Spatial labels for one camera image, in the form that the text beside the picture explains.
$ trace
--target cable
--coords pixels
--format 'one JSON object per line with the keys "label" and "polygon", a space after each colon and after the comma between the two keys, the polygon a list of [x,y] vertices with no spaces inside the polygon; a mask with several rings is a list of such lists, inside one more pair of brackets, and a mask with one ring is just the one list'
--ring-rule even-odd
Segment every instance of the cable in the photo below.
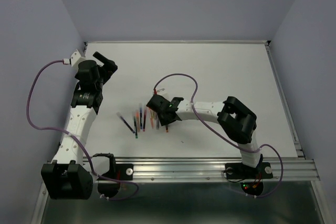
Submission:
{"label": "cable", "polygon": [[30,92],[29,92],[29,95],[28,95],[28,99],[27,99],[27,106],[26,106],[26,116],[27,116],[27,120],[28,120],[28,123],[35,129],[39,130],[39,131],[44,131],[44,130],[52,130],[52,131],[58,131],[58,132],[62,132],[62,133],[65,133],[67,135],[69,135],[70,137],[72,137],[72,139],[78,144],[78,146],[82,149],[82,151],[84,152],[86,158],[88,159],[88,162],[90,164],[90,168],[91,168],[91,172],[93,175],[97,176],[98,178],[101,178],[101,179],[104,179],[104,180],[109,180],[109,181],[112,181],[112,182],[116,182],[116,183],[122,183],[122,184],[129,184],[129,185],[134,185],[136,186],[136,190],[135,192],[132,194],[132,195],[129,195],[129,196],[126,196],[126,197],[122,197],[122,198],[118,198],[118,199],[114,199],[114,198],[108,198],[108,197],[105,197],[104,195],[101,195],[102,198],[105,198],[107,200],[110,200],[110,201],[119,201],[119,200],[125,200],[125,199],[129,199],[133,196],[135,196],[138,191],[139,191],[139,185],[137,183],[134,183],[134,182],[131,182],[131,181],[123,181],[123,180],[118,180],[118,179],[113,179],[113,178],[107,178],[107,177],[104,177],[104,176],[101,176],[99,174],[97,174],[95,172],[95,169],[93,167],[93,163],[92,163],[92,159],[89,155],[89,153],[87,152],[87,150],[85,149],[85,147],[83,146],[83,144],[78,140],[78,138],[74,135],[72,135],[70,132],[68,132],[67,130],[65,129],[62,129],[62,128],[57,128],[57,127],[38,127],[36,126],[30,119],[30,115],[29,115],[29,106],[30,106],[30,100],[32,98],[32,93],[33,93],[33,90],[34,90],[34,87],[36,85],[36,82],[39,78],[39,76],[41,75],[41,73],[43,72],[43,70],[45,70],[47,67],[49,67],[50,65],[53,65],[55,63],[64,63],[63,60],[55,60],[55,61],[52,61],[48,64],[46,64],[44,67],[42,67],[40,69],[40,71],[37,73],[35,79],[34,79],[34,82],[33,84],[31,85],[31,88],[30,88]]}
{"label": "cable", "polygon": [[267,146],[267,147],[270,147],[278,156],[279,158],[279,161],[280,161],[280,165],[281,165],[281,175],[280,175],[280,179],[279,179],[279,182],[276,184],[276,186],[268,193],[264,194],[264,195],[259,195],[259,196],[253,196],[253,195],[248,195],[246,194],[246,196],[252,196],[254,198],[265,198],[269,195],[271,195],[272,193],[275,192],[275,190],[279,187],[279,185],[281,184],[281,181],[282,181],[282,178],[283,178],[283,171],[284,171],[284,164],[282,163],[282,158],[280,156],[280,154],[278,153],[278,151],[271,145],[269,144],[263,144],[259,147],[259,149],[255,150],[255,151],[250,151],[250,150],[246,150],[244,148],[241,148],[237,145],[235,145],[234,143],[232,143],[230,140],[228,140],[227,138],[225,138],[224,136],[222,136],[221,134],[219,134],[215,129],[213,129],[210,125],[208,125],[202,118],[201,116],[198,114],[198,112],[196,111],[195,109],[195,106],[194,106],[194,97],[197,93],[197,90],[198,90],[198,83],[197,81],[195,80],[195,78],[193,78],[192,76],[190,76],[189,74],[185,74],[185,73],[172,73],[172,74],[168,74],[167,76],[163,77],[162,79],[160,79],[154,86],[154,94],[156,94],[156,87],[163,81],[165,80],[166,78],[168,77],[171,77],[171,76],[185,76],[185,77],[188,77],[190,79],[192,79],[195,83],[195,91],[193,93],[193,95],[191,96],[191,99],[190,99],[190,102],[191,102],[191,105],[192,105],[192,109],[195,113],[195,116],[199,119],[199,121],[201,123],[203,123],[210,131],[212,131],[213,133],[215,133],[217,136],[219,136],[221,139],[223,139],[225,142],[227,142],[228,144],[230,144],[231,146],[239,149],[240,151],[243,151],[243,152],[248,152],[248,153],[258,153],[263,147]]}

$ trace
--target gray wall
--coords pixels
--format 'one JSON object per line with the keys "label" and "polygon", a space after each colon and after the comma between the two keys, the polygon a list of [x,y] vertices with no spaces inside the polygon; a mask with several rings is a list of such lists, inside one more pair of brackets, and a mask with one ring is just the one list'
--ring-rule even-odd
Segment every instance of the gray wall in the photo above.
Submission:
{"label": "gray wall", "polygon": [[85,41],[272,39],[294,0],[63,0]]}
{"label": "gray wall", "polygon": [[[0,5],[0,223],[29,223],[41,166],[55,153],[60,135],[28,125],[28,91],[42,66],[69,57],[82,41],[61,0],[0,0]],[[72,76],[62,64],[42,74],[31,104],[37,124],[64,125]]]}
{"label": "gray wall", "polygon": [[336,212],[336,5],[296,0],[271,50],[305,154],[314,158]]}

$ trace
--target metal frame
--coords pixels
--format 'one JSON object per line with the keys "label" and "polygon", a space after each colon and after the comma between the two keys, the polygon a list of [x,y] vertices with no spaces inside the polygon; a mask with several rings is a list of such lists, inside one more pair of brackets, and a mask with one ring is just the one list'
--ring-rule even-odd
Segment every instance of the metal frame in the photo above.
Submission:
{"label": "metal frame", "polygon": [[[317,204],[324,223],[333,223],[332,215],[323,193],[320,177],[313,160],[306,160],[301,148],[297,132],[290,114],[286,97],[283,93],[274,61],[266,41],[101,41],[95,43],[197,43],[197,44],[264,44],[272,68],[276,85],[290,126],[293,141],[297,150],[297,158],[283,158],[283,181],[311,181]],[[274,178],[267,181],[277,181],[280,176],[280,162],[277,158],[265,158],[272,167]],[[241,162],[240,158],[116,158],[117,163],[132,163],[134,165],[133,181],[136,183],[226,183],[223,170],[226,163]],[[47,203],[48,191],[42,183],[31,223],[41,223]]]}

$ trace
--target wall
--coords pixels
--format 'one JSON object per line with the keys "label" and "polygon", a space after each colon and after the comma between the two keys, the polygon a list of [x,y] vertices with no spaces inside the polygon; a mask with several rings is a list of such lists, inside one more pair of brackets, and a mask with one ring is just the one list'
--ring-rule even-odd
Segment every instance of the wall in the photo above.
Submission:
{"label": "wall", "polygon": [[294,0],[63,0],[85,41],[272,39]]}
{"label": "wall", "polygon": [[336,212],[335,0],[296,0],[271,50],[305,154]]}
{"label": "wall", "polygon": [[[28,125],[28,92],[42,66],[69,57],[82,40],[61,0],[0,0],[0,5],[0,223],[30,223],[40,169],[54,155],[60,135]],[[33,121],[64,125],[72,76],[62,64],[42,74],[31,104]]]}

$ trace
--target white tabletop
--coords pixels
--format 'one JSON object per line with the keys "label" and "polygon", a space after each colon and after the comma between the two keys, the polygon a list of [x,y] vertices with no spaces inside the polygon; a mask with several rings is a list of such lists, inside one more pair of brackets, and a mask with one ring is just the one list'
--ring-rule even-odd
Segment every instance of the white tabletop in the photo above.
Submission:
{"label": "white tabletop", "polygon": [[[89,43],[86,57],[98,51],[118,65],[103,87],[103,102],[94,121],[87,150],[123,157],[240,157],[239,150],[225,143],[199,121],[174,122],[166,133],[151,128],[135,139],[116,116],[120,112],[131,126],[132,112],[145,105],[155,83],[170,73],[187,73],[198,82],[195,101],[225,101],[235,96],[257,115],[258,145],[268,143],[282,157],[297,157],[280,95],[262,44],[183,43]],[[190,99],[194,83],[186,77],[170,77],[158,88],[170,98]],[[223,129],[210,123],[226,136]],[[266,157],[276,154],[263,149]]]}

